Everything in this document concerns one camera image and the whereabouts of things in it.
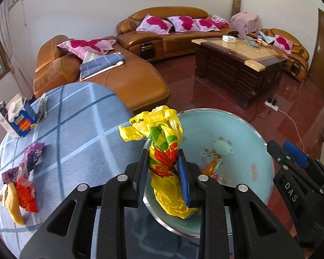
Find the purple wrapper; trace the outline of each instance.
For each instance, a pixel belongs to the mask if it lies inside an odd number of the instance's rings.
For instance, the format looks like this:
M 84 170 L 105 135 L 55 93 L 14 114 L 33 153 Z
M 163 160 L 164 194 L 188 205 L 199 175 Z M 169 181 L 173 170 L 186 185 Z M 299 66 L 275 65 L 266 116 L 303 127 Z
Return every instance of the purple wrapper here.
M 19 166 L 2 173 L 4 184 L 15 183 L 19 177 L 29 178 L 30 172 L 42 154 L 44 143 L 34 142 L 26 150 Z

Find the curtain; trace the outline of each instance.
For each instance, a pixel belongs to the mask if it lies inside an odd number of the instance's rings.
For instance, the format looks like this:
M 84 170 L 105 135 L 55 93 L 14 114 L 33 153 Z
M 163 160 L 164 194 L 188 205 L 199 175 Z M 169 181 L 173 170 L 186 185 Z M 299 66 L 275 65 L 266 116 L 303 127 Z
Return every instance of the curtain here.
M 3 0 L 0 5 L 0 42 L 6 53 L 7 60 L 11 72 L 13 73 L 17 84 L 22 92 L 22 95 L 30 99 L 33 96 L 32 85 L 26 76 L 26 73 L 21 69 L 18 59 L 16 58 L 10 39 L 8 16 L 9 16 L 9 0 Z

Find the sofa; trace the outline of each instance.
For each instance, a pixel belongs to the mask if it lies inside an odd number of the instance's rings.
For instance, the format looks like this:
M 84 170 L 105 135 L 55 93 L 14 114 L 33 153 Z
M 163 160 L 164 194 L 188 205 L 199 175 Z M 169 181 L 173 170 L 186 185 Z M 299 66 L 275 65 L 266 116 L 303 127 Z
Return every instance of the sofa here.
M 182 15 L 193 19 L 206 19 L 210 18 L 211 15 L 202 9 L 193 7 L 153 7 L 136 12 L 121 21 L 116 27 L 118 44 L 148 61 L 195 53 L 197 44 L 191 42 L 193 39 L 220 38 L 223 35 L 239 33 L 231 28 L 222 28 L 221 31 L 210 32 L 175 32 L 174 27 L 167 35 L 137 32 L 136 28 L 147 14 L 164 20 L 170 16 Z
M 310 55 L 308 54 L 307 49 L 303 47 L 299 42 L 299 40 L 296 39 L 292 34 L 281 29 L 265 28 L 261 31 L 267 36 L 274 37 L 275 35 L 279 35 L 293 42 L 292 54 L 287 54 L 284 51 L 279 50 L 281 53 L 288 56 L 285 71 L 299 82 L 305 79 L 308 74 L 308 59 Z M 248 33 L 247 36 L 257 39 L 257 34 L 255 33 Z
M 115 39 L 115 37 L 109 36 L 106 39 Z M 65 49 L 57 47 L 67 40 L 69 38 L 65 35 L 57 35 L 40 48 L 33 82 L 36 98 L 44 92 L 79 80 L 79 66 L 82 60 Z M 114 50 L 109 51 L 108 54 L 121 52 L 125 56 L 125 63 L 87 81 L 113 90 L 135 114 L 151 111 L 157 106 L 166 104 L 170 91 L 154 66 L 117 43 L 113 47 Z

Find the tissue box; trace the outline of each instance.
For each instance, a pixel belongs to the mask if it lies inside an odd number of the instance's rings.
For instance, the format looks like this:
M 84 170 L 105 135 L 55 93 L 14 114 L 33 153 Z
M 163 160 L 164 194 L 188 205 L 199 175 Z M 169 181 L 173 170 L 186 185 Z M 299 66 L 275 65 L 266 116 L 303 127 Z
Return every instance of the tissue box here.
M 37 124 L 37 116 L 25 97 L 17 94 L 8 104 L 9 123 L 25 137 Z
M 8 132 L 9 135 L 13 137 L 13 139 L 20 137 L 20 135 L 15 131 L 8 121 L 8 114 L 4 101 L 0 102 L 0 125 L 2 125 L 2 127 Z
M 236 38 L 233 36 L 223 35 L 222 41 L 227 42 L 227 43 L 236 43 Z

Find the white power cord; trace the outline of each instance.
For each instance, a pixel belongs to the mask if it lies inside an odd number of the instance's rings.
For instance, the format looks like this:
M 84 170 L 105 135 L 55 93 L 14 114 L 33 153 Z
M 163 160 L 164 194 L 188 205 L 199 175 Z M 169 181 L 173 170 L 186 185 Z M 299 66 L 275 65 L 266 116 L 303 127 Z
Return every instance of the white power cord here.
M 280 109 L 278 109 L 278 111 L 280 111 L 281 113 L 283 113 L 284 115 L 286 115 L 286 116 L 287 116 L 288 118 L 290 118 L 291 121 L 294 123 L 294 126 L 295 126 L 295 129 L 296 129 L 297 136 L 299 137 L 300 142 L 301 142 L 301 145 L 302 145 L 302 151 L 305 151 L 304 144 L 303 144 L 303 142 L 302 142 L 302 140 L 301 140 L 301 137 L 300 137 L 299 131 L 297 130 L 297 127 L 296 127 L 296 124 L 295 124 L 294 120 L 293 120 L 293 119 L 292 119 L 292 118 L 291 118 L 287 113 L 281 111 Z

